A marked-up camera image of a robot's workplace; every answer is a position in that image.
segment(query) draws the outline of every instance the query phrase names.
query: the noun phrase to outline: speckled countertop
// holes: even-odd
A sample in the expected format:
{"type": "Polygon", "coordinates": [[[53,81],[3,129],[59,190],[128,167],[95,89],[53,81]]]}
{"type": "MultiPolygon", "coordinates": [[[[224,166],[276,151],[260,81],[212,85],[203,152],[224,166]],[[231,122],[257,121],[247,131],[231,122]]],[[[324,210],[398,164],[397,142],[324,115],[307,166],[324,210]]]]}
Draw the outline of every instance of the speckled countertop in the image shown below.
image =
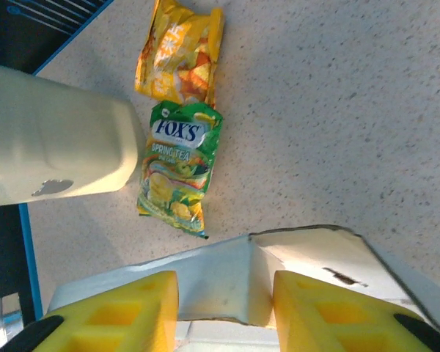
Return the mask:
{"type": "MultiPolygon", "coordinates": [[[[332,223],[440,285],[440,0],[183,0],[227,25],[209,242],[332,223]]],[[[114,0],[39,76],[127,98],[153,2],[114,0]]],[[[139,218],[138,186],[29,205],[45,308],[56,285],[207,242],[139,218]]]]}

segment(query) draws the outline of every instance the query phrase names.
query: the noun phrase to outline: black rubber tip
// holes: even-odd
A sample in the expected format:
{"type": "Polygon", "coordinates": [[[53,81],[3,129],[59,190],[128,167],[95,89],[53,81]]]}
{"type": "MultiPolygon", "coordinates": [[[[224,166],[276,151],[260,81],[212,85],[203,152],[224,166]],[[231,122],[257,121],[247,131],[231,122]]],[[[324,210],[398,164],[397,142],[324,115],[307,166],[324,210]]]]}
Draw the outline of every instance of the black rubber tip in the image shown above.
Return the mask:
{"type": "Polygon", "coordinates": [[[30,323],[22,332],[0,348],[0,352],[32,352],[63,322],[64,318],[60,315],[52,315],[51,317],[30,323]]]}
{"type": "Polygon", "coordinates": [[[425,321],[409,317],[404,314],[395,314],[395,319],[409,332],[426,345],[432,352],[440,352],[440,333],[425,321]]]}

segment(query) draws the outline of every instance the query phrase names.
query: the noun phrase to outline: white plastic bottle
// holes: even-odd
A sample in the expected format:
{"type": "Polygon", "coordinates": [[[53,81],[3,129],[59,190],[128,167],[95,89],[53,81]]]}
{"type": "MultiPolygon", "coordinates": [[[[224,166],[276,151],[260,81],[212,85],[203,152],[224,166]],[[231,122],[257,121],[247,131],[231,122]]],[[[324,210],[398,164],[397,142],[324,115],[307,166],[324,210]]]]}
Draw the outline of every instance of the white plastic bottle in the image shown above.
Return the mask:
{"type": "Polygon", "coordinates": [[[0,205],[116,191],[144,145],[128,101],[0,67],[0,205]]]}

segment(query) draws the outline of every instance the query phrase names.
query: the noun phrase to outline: green candy bag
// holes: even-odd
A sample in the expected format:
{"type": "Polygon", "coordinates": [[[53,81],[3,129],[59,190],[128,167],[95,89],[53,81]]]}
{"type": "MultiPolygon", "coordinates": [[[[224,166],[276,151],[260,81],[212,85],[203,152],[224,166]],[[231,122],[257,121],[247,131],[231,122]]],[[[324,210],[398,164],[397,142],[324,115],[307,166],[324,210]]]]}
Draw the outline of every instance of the green candy bag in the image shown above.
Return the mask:
{"type": "Polygon", "coordinates": [[[153,108],[137,199],[141,215],[208,238],[200,201],[212,176],[222,120],[205,103],[165,100],[153,108]]]}

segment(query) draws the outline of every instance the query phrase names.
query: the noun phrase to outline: fox's candy bag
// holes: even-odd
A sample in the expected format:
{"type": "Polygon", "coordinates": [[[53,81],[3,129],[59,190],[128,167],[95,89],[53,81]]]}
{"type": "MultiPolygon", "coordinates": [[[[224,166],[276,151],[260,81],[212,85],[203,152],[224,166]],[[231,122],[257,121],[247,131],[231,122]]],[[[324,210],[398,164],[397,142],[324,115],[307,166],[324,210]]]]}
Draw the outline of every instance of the fox's candy bag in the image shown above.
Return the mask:
{"type": "Polygon", "coordinates": [[[205,103],[153,108],[137,208],[206,238],[200,205],[212,175],[221,115],[205,103]]]}
{"type": "Polygon", "coordinates": [[[135,90],[159,100],[214,105],[213,73],[224,26],[219,8],[197,15],[175,0],[155,0],[135,90]]]}

